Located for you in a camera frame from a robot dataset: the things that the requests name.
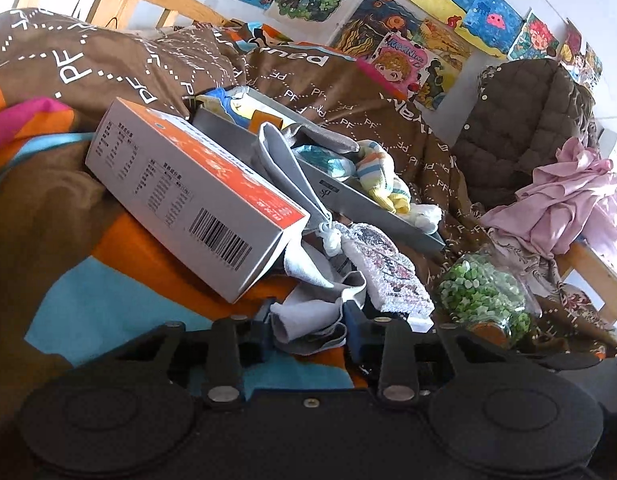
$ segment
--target cardboard box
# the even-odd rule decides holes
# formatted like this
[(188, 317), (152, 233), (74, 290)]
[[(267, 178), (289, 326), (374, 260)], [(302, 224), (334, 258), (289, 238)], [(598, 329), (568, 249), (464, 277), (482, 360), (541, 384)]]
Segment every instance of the cardboard box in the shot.
[[(249, 98), (261, 102), (263, 110), (283, 117), (285, 124), (293, 122), (310, 124), (306, 118), (298, 115), (298, 113), (288, 110), (288, 108), (252, 88), (238, 87), (227, 93), (234, 94), (236, 92), (245, 93)], [(192, 124), (206, 132), (209, 137), (233, 153), (243, 163), (252, 165), (251, 159), (255, 154), (253, 144), (256, 142), (253, 134), (204, 108), (197, 110)], [(434, 254), (444, 248), (444, 241), (437, 233), (432, 235), (424, 233), (399, 216), (383, 209), (369, 198), (361, 190), (361, 187), (355, 189), (359, 186), (355, 179), (349, 178), (346, 182), (340, 182), (300, 158), (298, 158), (298, 162), (310, 186), (324, 206), (330, 210), (338, 212), (354, 222), (375, 225), (390, 236), (393, 241), (403, 242), (418, 253)]]
[(178, 117), (117, 99), (86, 165), (189, 269), (234, 303), (308, 213)]

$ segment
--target white and orange box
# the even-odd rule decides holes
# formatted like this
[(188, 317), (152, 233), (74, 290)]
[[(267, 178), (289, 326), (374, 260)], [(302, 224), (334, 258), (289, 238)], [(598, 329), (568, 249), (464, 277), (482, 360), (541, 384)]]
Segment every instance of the white and orange box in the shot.
[(229, 303), (271, 267), (308, 213), (183, 119), (117, 99), (86, 165)]

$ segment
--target metal bolt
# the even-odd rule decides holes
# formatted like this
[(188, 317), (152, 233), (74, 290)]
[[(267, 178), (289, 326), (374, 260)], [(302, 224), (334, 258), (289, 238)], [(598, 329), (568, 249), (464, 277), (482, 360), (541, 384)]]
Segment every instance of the metal bolt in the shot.
[(213, 402), (233, 402), (239, 397), (239, 390), (233, 386), (215, 386), (208, 391)]
[(304, 399), (304, 407), (305, 408), (318, 408), (319, 400), (318, 399)]
[(393, 402), (406, 402), (415, 397), (415, 392), (408, 386), (402, 386), (401, 384), (393, 384), (384, 389), (384, 397)]

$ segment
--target barcode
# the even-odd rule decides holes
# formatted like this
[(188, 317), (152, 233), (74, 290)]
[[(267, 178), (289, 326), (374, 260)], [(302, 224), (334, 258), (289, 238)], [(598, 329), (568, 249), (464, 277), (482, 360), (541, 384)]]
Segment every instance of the barcode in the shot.
[(206, 209), (200, 209), (189, 233), (217, 254), (233, 270), (239, 269), (252, 247)]

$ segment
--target blanket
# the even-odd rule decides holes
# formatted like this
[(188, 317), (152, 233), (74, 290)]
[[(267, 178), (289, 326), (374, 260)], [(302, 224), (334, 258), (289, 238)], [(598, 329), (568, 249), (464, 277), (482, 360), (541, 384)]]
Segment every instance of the blanket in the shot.
[[(429, 287), (488, 242), (448, 146), (412, 104), (328, 48), (257, 43), (245, 53), (243, 43), (239, 26), (153, 41), (42, 9), (0, 14), (0, 478), (31, 477), (13, 416), (35, 387), (165, 320), (208, 328), (283, 300), (296, 284), (266, 276), (229, 305), (125, 212), (84, 166), (116, 96), (188, 118), (186, 97), (248, 84), (321, 126), (382, 144), (413, 196), (445, 214), (443, 252), (426, 259), (402, 248)], [(342, 349), (276, 353), (244, 381), (247, 394), (363, 384)]]

